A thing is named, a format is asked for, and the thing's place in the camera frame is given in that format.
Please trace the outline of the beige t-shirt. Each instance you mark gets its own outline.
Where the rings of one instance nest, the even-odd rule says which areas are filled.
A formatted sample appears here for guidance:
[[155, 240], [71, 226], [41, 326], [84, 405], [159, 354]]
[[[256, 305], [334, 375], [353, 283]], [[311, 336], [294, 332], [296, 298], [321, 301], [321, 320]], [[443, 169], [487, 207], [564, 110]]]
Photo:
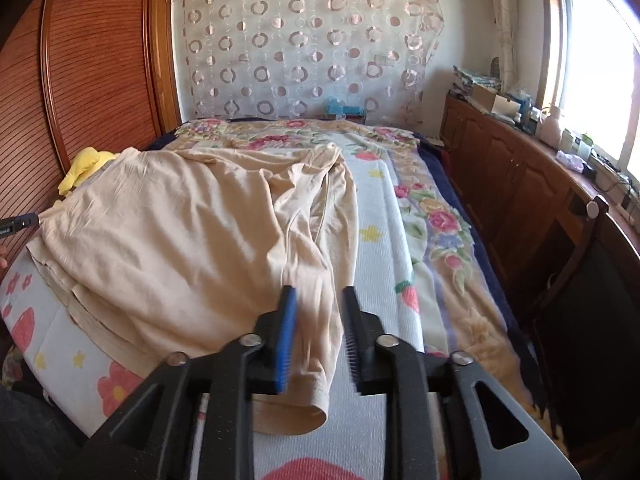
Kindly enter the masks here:
[[256, 430], [285, 436], [328, 418], [357, 248], [356, 186], [331, 143], [130, 148], [45, 211], [27, 246], [78, 326], [140, 377], [171, 352], [221, 350], [294, 287], [288, 386], [254, 399]]

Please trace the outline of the stack of papers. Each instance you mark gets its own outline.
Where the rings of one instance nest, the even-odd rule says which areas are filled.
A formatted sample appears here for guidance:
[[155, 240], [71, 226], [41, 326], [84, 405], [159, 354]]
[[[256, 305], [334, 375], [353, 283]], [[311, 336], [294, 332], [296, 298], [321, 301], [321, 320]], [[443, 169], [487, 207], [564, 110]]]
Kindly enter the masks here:
[[454, 84], [464, 94], [471, 94], [475, 86], [484, 87], [494, 93], [501, 90], [501, 81], [498, 78], [470, 72], [455, 65], [452, 66], [452, 69], [454, 70], [454, 76], [456, 76]]

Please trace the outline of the wood-framed window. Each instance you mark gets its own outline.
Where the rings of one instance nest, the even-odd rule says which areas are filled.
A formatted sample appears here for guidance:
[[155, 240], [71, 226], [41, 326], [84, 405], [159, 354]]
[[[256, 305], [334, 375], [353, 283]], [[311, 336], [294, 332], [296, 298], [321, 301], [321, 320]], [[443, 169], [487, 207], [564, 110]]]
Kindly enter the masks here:
[[624, 0], [546, 0], [548, 102], [601, 162], [639, 179], [639, 23]]

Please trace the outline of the white plastic jug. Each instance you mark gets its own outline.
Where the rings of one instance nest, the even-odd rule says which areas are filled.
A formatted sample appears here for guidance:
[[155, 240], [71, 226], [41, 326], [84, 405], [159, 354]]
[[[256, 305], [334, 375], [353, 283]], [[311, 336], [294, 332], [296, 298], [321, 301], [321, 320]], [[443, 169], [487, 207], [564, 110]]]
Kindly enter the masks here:
[[543, 144], [557, 150], [560, 147], [562, 130], [560, 126], [561, 110], [555, 105], [551, 105], [548, 112], [541, 117], [541, 122], [537, 128], [537, 138]]

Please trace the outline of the beige side curtain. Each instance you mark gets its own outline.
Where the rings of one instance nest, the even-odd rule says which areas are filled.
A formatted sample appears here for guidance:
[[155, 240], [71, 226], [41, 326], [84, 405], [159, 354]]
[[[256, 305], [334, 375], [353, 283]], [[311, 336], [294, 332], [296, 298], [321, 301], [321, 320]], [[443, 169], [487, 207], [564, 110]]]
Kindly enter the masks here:
[[516, 32], [518, 0], [491, 0], [498, 30], [501, 89], [511, 90], [518, 82], [516, 66]]

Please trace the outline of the blue tissue pack box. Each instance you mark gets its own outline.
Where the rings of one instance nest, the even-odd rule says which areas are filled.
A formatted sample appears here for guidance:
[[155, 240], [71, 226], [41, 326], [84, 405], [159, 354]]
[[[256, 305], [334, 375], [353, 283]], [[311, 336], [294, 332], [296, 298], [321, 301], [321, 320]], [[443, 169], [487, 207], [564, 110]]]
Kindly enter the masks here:
[[326, 116], [333, 118], [345, 118], [348, 120], [365, 120], [367, 117], [367, 111], [361, 106], [347, 105], [337, 98], [329, 98], [329, 101], [326, 103]]

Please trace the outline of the wooden slatted wardrobe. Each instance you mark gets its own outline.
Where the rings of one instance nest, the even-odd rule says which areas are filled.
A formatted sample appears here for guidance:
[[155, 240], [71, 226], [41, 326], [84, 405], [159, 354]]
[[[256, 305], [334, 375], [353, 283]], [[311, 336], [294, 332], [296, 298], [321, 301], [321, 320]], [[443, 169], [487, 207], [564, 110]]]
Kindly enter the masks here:
[[147, 148], [168, 127], [153, 0], [1, 0], [1, 214], [41, 212], [86, 146]]

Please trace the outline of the beige rose-pattern blanket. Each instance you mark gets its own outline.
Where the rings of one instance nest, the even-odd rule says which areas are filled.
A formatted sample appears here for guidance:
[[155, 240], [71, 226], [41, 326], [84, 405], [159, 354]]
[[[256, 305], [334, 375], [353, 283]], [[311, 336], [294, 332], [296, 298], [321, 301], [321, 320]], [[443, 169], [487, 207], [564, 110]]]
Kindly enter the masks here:
[[524, 410], [544, 420], [537, 364], [486, 252], [454, 201], [436, 159], [410, 131], [347, 120], [191, 120], [172, 150], [237, 148], [269, 153], [336, 144], [358, 205], [355, 288], [362, 304], [382, 297], [386, 330], [435, 356], [462, 350]]

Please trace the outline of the sheer circle-pattern curtain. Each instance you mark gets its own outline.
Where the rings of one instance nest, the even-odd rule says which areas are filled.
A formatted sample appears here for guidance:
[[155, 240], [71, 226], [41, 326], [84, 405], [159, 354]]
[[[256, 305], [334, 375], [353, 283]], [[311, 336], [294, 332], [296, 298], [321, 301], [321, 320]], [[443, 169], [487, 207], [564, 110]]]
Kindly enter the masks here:
[[183, 111], [311, 118], [337, 98], [414, 127], [443, 27], [439, 0], [174, 0]]

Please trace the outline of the long wooden sideboard cabinet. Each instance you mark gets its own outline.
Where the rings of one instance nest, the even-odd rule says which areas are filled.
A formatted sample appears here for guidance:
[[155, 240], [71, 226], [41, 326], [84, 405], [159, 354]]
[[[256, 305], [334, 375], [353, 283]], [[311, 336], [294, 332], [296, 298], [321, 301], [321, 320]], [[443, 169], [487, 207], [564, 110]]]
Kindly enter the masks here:
[[450, 178], [515, 324], [511, 337], [578, 460], [639, 446], [639, 253], [604, 195], [550, 148], [447, 96]]

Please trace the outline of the cardboard box on sideboard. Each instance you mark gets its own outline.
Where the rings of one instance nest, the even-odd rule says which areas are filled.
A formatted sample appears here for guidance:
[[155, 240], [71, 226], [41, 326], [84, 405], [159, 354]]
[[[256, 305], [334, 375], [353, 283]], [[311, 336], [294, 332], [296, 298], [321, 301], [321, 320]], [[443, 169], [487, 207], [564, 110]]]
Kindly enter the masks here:
[[471, 99], [490, 114], [498, 114], [514, 118], [520, 111], [520, 103], [507, 96], [502, 96], [495, 89], [481, 84], [473, 84]]

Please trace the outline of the white floral bed sheet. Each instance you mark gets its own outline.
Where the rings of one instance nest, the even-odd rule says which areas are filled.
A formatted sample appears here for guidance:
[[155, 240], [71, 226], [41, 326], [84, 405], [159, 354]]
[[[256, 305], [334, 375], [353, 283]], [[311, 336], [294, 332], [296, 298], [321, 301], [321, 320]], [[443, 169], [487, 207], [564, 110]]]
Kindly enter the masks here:
[[[390, 152], [352, 133], [266, 133], [229, 145], [271, 153], [334, 143], [357, 185], [359, 245], [355, 288], [360, 306], [386, 330], [423, 344], [409, 247]], [[104, 354], [72, 321], [29, 252], [21, 252], [1, 284], [1, 341], [15, 344], [32, 379], [1, 391], [1, 474], [6, 479], [53, 479], [74, 457], [138, 378]], [[339, 359], [330, 410], [318, 429], [297, 437], [258, 434], [259, 479], [377, 479], [384, 465], [382, 396], [360, 396]]]

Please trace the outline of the yellow Pikachu plush toy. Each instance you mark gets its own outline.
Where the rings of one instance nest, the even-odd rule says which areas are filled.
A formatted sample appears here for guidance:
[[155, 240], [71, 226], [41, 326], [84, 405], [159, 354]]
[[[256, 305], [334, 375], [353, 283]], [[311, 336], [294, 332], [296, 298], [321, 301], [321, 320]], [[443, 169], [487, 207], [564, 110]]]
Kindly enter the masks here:
[[117, 156], [118, 153], [98, 151], [95, 148], [83, 148], [75, 156], [70, 169], [58, 185], [58, 195], [66, 197]]

